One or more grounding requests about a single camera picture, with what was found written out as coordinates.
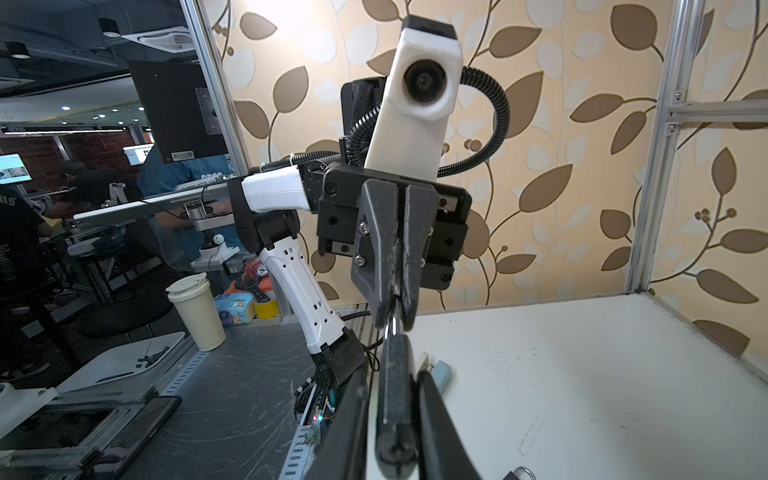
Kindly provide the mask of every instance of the vine branch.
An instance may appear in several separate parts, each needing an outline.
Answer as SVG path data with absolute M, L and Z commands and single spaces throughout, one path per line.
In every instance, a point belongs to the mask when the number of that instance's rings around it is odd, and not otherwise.
M 690 265 L 688 265 L 685 268 L 683 268 L 681 271 L 679 271 L 677 273 L 673 273 L 672 275 L 666 276 L 664 278 L 660 278 L 658 280 L 651 280 L 650 281 L 651 283 L 664 282 L 664 281 L 667 281 L 667 280 L 671 280 L 674 277 L 680 276 L 680 275 L 695 276 L 695 275 L 693 275 L 691 273 L 688 273 L 688 270 L 693 268 L 694 265 L 696 265 L 698 263 L 698 261 L 701 260 L 701 257 L 703 257 L 704 252 L 709 250 L 710 243 L 712 242 L 712 237 L 714 237 L 714 235 L 715 235 L 715 229 L 717 228 L 717 223 L 719 222 L 718 219 L 720 218 L 720 210 L 722 210 L 722 208 L 723 208 L 723 195 L 720 195 L 720 199 L 717 201 L 717 212 L 715 213 L 715 216 L 714 216 L 715 220 L 712 223 L 712 227 L 710 227 L 710 225 L 707 222 L 704 222 L 707 225 L 707 227 L 710 229 L 710 235 L 707 237 L 707 242 L 704 244 L 704 248 L 701 249 L 701 251 L 699 252 L 698 256 L 694 259 L 694 261 L 691 262 Z

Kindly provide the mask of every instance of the white table surface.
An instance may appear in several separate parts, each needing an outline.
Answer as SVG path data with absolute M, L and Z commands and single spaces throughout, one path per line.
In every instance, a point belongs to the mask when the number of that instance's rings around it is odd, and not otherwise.
M 452 367 L 484 480 L 768 478 L 768 386 L 647 296 L 420 316 L 409 336 Z M 370 413 L 378 479 L 375 386 Z

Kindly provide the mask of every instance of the tissue box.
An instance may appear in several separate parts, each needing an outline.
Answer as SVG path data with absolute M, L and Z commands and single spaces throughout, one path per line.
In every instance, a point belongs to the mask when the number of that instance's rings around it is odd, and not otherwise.
M 214 305 L 225 326 L 250 323 L 256 316 L 256 302 L 250 293 L 225 293 L 214 298 Z

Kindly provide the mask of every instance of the display screen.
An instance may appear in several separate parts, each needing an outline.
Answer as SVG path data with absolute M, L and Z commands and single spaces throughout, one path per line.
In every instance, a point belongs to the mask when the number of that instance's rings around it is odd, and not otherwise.
M 154 147 L 154 144 L 134 145 L 132 147 L 123 147 L 123 151 L 131 165 L 141 165 L 147 160 L 147 155 L 149 155 L 152 147 Z
M 31 179 L 18 154 L 0 155 L 0 184 L 16 184 Z

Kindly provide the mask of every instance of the person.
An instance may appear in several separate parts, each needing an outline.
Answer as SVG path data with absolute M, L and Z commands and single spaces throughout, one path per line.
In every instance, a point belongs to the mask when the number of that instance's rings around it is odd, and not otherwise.
M 59 201 L 45 213 L 48 218 L 69 218 L 99 208 L 109 199 L 109 184 L 125 184 L 125 197 L 129 202 L 141 198 L 136 183 L 114 168 L 89 170 L 83 162 L 63 161 L 58 165 L 58 173 L 73 190 L 59 197 Z
M 53 229 L 5 185 L 0 185 L 0 222 L 0 299 L 8 299 L 48 275 L 38 238 L 50 237 Z M 12 324 L 11 317 L 10 305 L 4 301 L 0 305 L 0 363 L 4 366 L 0 382 L 37 375 L 50 366 L 39 359 L 39 352 L 19 326 Z
M 145 197 L 150 197 L 170 193 L 179 184 L 200 180 L 210 175 L 229 174 L 230 172 L 231 167 L 224 155 L 166 164 L 163 162 L 157 145 L 155 145 L 147 154 L 147 158 L 141 166 L 137 184 L 139 189 L 141 189 L 141 193 Z M 214 209 L 214 214 L 216 215 L 232 213 L 232 205 L 229 199 L 220 200 L 208 205 Z M 184 213 L 184 209 L 178 208 L 168 212 L 158 212 L 154 217 L 160 227 L 171 229 L 178 233 L 179 241 L 182 248 L 184 248 L 187 259 L 192 261 L 200 256 L 199 249 L 205 239 L 201 232 L 194 229 L 192 222 L 180 218 L 182 213 Z M 224 235 L 224 241 L 227 242 L 228 247 L 237 246 L 244 250 L 243 244 L 240 243 L 240 239 L 237 237 L 234 225 L 214 228 L 213 232 L 214 234 L 221 233 Z

